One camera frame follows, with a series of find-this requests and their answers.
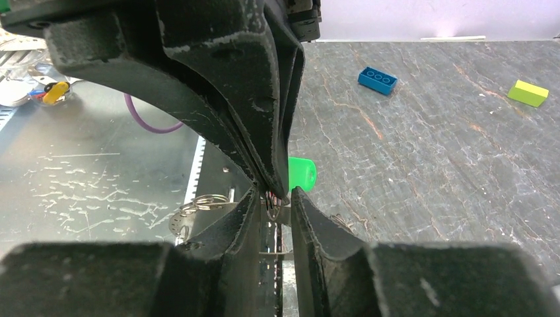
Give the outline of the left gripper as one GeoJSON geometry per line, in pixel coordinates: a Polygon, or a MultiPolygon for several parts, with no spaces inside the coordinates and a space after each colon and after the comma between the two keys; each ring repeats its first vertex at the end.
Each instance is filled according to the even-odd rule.
{"type": "Polygon", "coordinates": [[[304,65],[296,37],[319,38],[320,5],[2,1],[1,26],[44,37],[63,74],[172,114],[218,147],[261,191],[285,199],[288,140],[304,65]]]}

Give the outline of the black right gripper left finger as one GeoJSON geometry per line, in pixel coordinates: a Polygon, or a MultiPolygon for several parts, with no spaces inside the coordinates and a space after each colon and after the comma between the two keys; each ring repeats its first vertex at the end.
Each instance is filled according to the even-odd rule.
{"type": "Polygon", "coordinates": [[[2,316],[181,316],[187,258],[167,243],[28,243],[1,260],[2,316]]]}

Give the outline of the silver key with ring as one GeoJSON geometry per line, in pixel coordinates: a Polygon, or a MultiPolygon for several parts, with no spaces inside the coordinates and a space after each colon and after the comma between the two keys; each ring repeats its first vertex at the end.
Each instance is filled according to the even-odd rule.
{"type": "Polygon", "coordinates": [[[349,223],[340,214],[330,215],[330,219],[345,231],[353,234],[349,223]]]}

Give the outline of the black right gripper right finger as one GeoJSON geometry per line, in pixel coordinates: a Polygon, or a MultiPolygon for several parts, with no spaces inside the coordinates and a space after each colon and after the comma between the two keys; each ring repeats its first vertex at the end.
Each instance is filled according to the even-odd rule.
{"type": "Polygon", "coordinates": [[[367,244],[291,194],[301,316],[558,316],[541,269],[514,244],[367,244]]]}

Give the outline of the perforated metal ring plate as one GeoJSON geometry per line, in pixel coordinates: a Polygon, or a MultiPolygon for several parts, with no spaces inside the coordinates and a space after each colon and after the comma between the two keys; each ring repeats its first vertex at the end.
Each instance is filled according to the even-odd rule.
{"type": "Polygon", "coordinates": [[[187,258],[188,281],[180,286],[181,316],[282,316],[282,227],[290,224],[288,203],[260,199],[249,190],[239,202],[202,195],[179,216],[194,215],[176,249],[187,258]]]}

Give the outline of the green key tag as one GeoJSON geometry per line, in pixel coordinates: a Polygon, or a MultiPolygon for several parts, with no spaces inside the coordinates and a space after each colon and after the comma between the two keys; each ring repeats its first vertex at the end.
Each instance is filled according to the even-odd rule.
{"type": "Polygon", "coordinates": [[[317,169],[315,163],[308,158],[289,157],[289,189],[302,188],[311,191],[316,183],[317,169]]]}

